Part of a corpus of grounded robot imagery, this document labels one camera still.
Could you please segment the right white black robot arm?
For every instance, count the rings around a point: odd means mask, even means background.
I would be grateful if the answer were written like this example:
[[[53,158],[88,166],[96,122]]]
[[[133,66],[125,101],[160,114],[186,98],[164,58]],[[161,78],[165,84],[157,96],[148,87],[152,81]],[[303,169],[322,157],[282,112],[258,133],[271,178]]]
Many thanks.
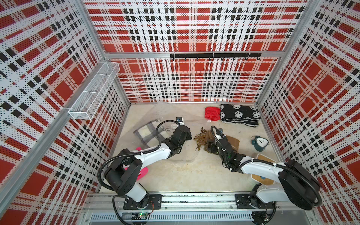
[[[286,163],[269,162],[237,153],[224,135],[214,135],[218,155],[223,165],[233,173],[252,174],[273,181],[271,185],[257,183],[249,193],[249,204],[260,208],[266,203],[292,202],[310,211],[321,206],[321,185],[295,160]]]

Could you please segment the red knitted scarf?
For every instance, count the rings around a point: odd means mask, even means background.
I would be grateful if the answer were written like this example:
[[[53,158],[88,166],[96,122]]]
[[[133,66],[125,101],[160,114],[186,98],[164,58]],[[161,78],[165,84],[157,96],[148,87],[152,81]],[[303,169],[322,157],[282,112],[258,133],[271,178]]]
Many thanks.
[[[219,121],[220,120],[221,110],[219,107],[207,107],[205,108],[204,117],[210,121]]]

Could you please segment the clear plastic vacuum bag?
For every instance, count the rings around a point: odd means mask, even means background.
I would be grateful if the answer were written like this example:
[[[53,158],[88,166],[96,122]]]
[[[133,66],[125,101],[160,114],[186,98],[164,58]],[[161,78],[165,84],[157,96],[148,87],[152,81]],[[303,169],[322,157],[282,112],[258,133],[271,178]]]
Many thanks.
[[[168,160],[189,163],[198,155],[192,132],[198,118],[187,108],[160,102],[153,106],[135,106],[130,110],[133,125],[132,147],[141,147],[136,156],[143,166]]]

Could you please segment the black smiley face scarf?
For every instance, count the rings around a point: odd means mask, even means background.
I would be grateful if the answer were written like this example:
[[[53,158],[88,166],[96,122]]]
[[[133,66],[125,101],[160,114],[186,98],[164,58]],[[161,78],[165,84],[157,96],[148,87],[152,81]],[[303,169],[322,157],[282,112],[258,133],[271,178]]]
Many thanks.
[[[249,127],[259,126],[261,115],[256,106],[220,105],[220,120],[230,124],[244,124]]]

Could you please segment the brown plaid scarf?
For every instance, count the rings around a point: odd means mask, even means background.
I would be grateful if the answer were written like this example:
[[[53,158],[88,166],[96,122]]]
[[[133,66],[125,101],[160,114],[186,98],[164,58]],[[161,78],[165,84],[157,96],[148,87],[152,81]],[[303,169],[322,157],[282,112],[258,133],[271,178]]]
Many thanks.
[[[231,136],[227,136],[229,143],[232,146],[232,149],[238,152],[240,141]],[[196,135],[194,140],[196,141],[196,150],[199,151],[202,148],[210,154],[218,155],[218,150],[215,145],[215,138],[210,130],[206,130],[203,127],[201,128],[201,133]]]

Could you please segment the cream grey plaid scarf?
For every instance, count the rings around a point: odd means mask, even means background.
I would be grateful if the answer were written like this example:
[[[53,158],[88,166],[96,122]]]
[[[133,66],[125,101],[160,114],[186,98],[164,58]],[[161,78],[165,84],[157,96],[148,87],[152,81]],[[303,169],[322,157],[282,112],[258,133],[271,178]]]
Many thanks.
[[[136,129],[133,134],[140,139],[140,142],[146,148],[156,146],[159,142],[165,140],[169,135],[169,130],[164,128],[162,125],[158,130],[156,130],[160,123],[160,119],[152,120]]]

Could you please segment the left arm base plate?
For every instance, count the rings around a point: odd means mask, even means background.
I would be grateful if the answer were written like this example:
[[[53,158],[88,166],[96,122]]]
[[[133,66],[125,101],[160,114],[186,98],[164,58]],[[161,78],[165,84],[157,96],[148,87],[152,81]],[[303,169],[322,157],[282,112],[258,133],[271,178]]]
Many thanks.
[[[147,194],[140,202],[127,198],[124,202],[124,210],[159,210],[162,204],[161,194]]]

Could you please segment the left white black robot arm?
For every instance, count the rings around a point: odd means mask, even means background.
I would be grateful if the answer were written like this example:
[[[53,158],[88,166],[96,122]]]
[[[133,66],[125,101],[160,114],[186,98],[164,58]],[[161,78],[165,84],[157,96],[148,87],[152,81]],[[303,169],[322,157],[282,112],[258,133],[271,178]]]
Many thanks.
[[[156,135],[159,134],[160,126],[167,122],[173,122],[177,127],[169,138],[159,141],[157,146],[143,151],[124,149],[119,155],[105,161],[97,171],[100,185],[120,197],[132,199],[138,208],[145,208],[150,194],[137,182],[140,171],[160,160],[180,154],[184,143],[192,140],[190,128],[184,125],[182,117],[161,122],[156,128]]]

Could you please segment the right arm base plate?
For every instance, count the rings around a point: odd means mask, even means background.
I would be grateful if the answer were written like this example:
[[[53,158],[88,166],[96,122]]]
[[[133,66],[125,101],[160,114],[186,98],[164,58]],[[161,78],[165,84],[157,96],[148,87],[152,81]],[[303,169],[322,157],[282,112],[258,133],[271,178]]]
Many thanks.
[[[264,203],[255,195],[248,193],[235,194],[235,203],[238,209],[273,209],[274,202]]]

